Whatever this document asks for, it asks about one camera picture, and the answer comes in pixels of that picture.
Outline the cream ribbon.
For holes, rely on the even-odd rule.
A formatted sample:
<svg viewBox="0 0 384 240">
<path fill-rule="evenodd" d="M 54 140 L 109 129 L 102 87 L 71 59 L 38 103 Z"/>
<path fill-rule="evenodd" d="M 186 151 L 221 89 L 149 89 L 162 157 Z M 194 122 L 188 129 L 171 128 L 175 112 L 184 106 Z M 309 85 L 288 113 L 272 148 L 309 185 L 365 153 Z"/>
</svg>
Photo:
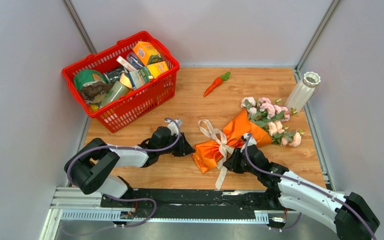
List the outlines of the cream ribbon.
<svg viewBox="0 0 384 240">
<path fill-rule="evenodd" d="M 206 137 L 216 141 L 219 144 L 218 151 L 221 153 L 222 158 L 217 162 L 216 166 L 220 170 L 220 173 L 216 180 L 215 187 L 217 190 L 220 190 L 228 171 L 223 164 L 226 162 L 228 154 L 232 154 L 234 149 L 228 146 L 228 139 L 226 135 L 220 129 L 214 128 L 208 119 L 199 120 L 198 127 Z"/>
</svg>

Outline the orange wrapping paper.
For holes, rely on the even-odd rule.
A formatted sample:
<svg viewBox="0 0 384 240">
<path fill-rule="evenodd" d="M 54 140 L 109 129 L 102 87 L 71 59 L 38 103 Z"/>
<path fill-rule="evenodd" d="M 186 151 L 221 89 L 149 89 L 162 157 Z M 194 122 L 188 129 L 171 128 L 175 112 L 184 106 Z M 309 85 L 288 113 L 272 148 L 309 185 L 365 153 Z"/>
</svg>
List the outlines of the orange wrapping paper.
<svg viewBox="0 0 384 240">
<path fill-rule="evenodd" d="M 269 134 L 251 122 L 248 118 L 248 112 L 242 109 L 230 122 L 220 129 L 227 137 L 227 145 L 231 148 L 241 148 L 244 145 L 242 136 L 245 133 L 252 133 L 258 147 L 263 147 L 271 144 L 273 141 Z M 195 153 L 192 154 L 192 159 L 202 173 L 206 173 L 214 168 L 217 168 L 218 161 L 222 159 L 219 152 L 219 144 L 210 140 L 198 143 L 194 146 Z"/>
</svg>

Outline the pink flower bouquet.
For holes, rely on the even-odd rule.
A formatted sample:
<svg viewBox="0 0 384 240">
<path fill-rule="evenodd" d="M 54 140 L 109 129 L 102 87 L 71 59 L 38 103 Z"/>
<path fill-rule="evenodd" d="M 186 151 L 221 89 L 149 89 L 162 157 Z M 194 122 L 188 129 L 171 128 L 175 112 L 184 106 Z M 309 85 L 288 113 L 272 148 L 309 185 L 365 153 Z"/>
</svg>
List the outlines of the pink flower bouquet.
<svg viewBox="0 0 384 240">
<path fill-rule="evenodd" d="M 302 142 L 304 130 L 292 130 L 284 125 L 291 116 L 298 111 L 295 108 L 280 106 L 279 98 L 272 102 L 267 97 L 256 100 L 254 97 L 245 97 L 241 100 L 240 107 L 246 109 L 248 119 L 265 130 L 276 145 L 298 147 Z"/>
</svg>

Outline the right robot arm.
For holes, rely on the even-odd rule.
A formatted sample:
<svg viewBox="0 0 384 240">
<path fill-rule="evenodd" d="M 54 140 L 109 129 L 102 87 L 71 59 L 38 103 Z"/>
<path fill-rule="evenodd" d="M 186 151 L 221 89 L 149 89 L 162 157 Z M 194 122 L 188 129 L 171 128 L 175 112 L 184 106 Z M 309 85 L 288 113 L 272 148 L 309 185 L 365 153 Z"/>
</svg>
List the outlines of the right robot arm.
<svg viewBox="0 0 384 240">
<path fill-rule="evenodd" d="M 325 225 L 341 240 L 372 240 L 380 220 L 364 198 L 320 187 L 287 167 L 269 161 L 254 144 L 235 148 L 223 167 L 237 174 L 251 173 L 267 189 L 271 209 L 296 210 Z"/>
</svg>

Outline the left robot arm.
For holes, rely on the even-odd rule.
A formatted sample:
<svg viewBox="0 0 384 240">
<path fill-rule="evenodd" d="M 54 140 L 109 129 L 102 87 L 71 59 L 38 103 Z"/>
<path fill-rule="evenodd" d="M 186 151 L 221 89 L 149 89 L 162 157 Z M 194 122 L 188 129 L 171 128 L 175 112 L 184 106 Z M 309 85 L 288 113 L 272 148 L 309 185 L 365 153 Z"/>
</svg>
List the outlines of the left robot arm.
<svg viewBox="0 0 384 240">
<path fill-rule="evenodd" d="M 83 194 L 101 193 L 124 208 L 133 201 L 133 188 L 122 177 L 112 176 L 113 169 L 147 168 L 161 155 L 185 157 L 194 151 L 184 133 L 172 122 L 158 127 L 150 138 L 133 147 L 115 146 L 94 138 L 65 164 L 64 171 Z"/>
</svg>

